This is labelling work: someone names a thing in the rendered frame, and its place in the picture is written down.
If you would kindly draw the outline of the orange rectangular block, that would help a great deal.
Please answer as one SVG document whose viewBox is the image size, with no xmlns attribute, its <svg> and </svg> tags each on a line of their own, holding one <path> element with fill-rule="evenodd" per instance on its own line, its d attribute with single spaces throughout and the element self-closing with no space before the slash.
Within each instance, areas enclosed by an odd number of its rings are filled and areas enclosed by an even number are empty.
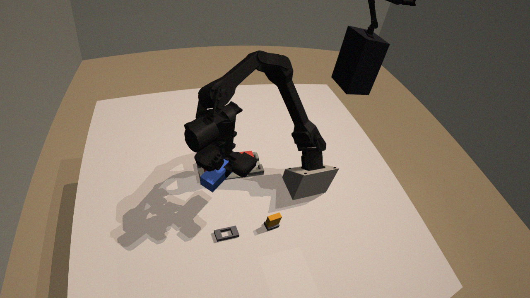
<svg viewBox="0 0 530 298">
<path fill-rule="evenodd" d="M 269 227 L 271 227 L 273 225 L 279 224 L 281 218 L 282 218 L 282 216 L 281 216 L 280 212 L 278 212 L 276 214 L 268 216 L 267 219 L 266 219 L 265 224 L 269 228 Z"/>
</svg>

